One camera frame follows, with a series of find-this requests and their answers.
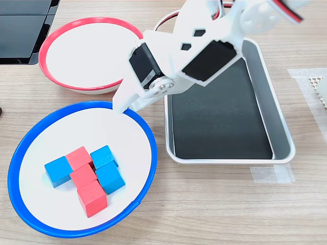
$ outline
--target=wooden block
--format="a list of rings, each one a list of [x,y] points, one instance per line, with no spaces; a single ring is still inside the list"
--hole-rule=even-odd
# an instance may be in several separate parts
[[[87,215],[91,217],[108,207],[107,196],[97,180],[77,190],[78,198]]]
[[[73,171],[79,169],[80,167],[86,164],[89,164],[91,167],[93,166],[92,158],[83,146],[69,153],[66,158],[69,164],[71,165]]]
[[[72,172],[71,179],[75,183],[77,189],[79,189],[96,180],[97,176],[91,166],[87,164]]]
[[[44,168],[54,188],[70,180],[69,175],[73,172],[66,157],[49,162],[44,165]]]
[[[118,164],[115,160],[115,158],[113,157],[113,154],[109,148],[109,146],[105,145],[104,147],[92,152],[91,154],[94,166],[96,169],[99,169],[100,167],[104,166],[105,164],[107,164],[108,162],[113,161],[116,165],[116,167],[118,167]]]
[[[125,185],[121,174],[119,173],[113,161],[105,164],[96,170],[98,180],[107,195],[113,193]]]

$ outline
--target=white robot bracket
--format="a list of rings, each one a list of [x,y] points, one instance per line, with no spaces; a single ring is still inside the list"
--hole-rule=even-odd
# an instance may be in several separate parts
[[[128,107],[138,111],[195,83],[209,84],[242,57],[245,35],[277,24],[281,15],[276,1],[236,0],[226,15],[213,19],[220,0],[187,0],[173,34],[145,31],[132,50],[124,80],[113,97],[114,111],[122,113]],[[308,1],[290,2],[298,8]]]

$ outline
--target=red wire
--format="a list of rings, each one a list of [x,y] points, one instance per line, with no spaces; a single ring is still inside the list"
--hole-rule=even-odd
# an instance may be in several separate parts
[[[225,7],[225,8],[231,8],[231,7],[232,7],[232,4],[224,4],[224,7]],[[166,19],[164,19],[164,20],[161,22],[160,25],[158,25],[158,28],[159,28],[163,23],[165,23],[166,21],[168,21],[168,20],[170,20],[170,19],[172,19],[172,18],[174,18],[174,17],[176,17],[176,16],[178,16],[178,13],[175,13],[175,14],[172,14],[171,16],[168,16]],[[219,17],[219,10],[218,10],[218,12],[217,12],[216,15],[215,15],[214,20],[217,19],[218,17]]]
[[[287,5],[285,5],[281,0],[272,0],[281,10],[283,10],[288,16],[290,16],[297,23],[301,23],[303,18],[292,11]]]
[[[158,30],[158,28],[159,28],[163,23],[165,23],[166,21],[168,21],[168,20],[170,20],[170,19],[176,17],[178,14],[179,14],[179,13],[175,13],[175,14],[172,14],[171,16],[168,16],[166,19],[164,19],[164,20],[160,23],[160,25],[158,25],[158,27],[157,27],[156,30]]]
[[[232,7],[232,4],[223,4],[225,8],[231,8]],[[217,11],[217,13],[215,14],[214,16],[214,20],[217,19],[219,17],[219,9]]]

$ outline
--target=wooden table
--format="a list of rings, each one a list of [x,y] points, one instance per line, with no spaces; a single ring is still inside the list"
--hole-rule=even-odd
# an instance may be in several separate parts
[[[82,17],[124,19],[151,29],[183,1],[62,0],[52,31]],[[327,244],[327,145],[287,68],[327,65],[326,1],[301,10],[306,21],[285,21],[252,37],[261,46],[297,147],[296,182],[254,184],[248,166],[179,166],[165,151],[163,101],[140,115],[158,145],[155,179],[142,204],[100,234],[78,240],[43,235],[14,211],[7,191],[10,159],[23,136],[49,113],[72,103],[112,99],[83,95],[50,82],[38,65],[0,66],[0,244]],[[173,21],[162,27],[171,31]]]

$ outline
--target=masking tape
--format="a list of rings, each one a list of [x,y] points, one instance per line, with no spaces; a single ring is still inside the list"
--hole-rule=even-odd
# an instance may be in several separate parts
[[[273,167],[250,167],[250,170],[256,184],[287,184],[295,181],[289,163]]]
[[[300,87],[323,138],[327,143],[327,112],[310,80],[312,77],[323,77],[327,79],[327,68],[288,69],[288,72]]]

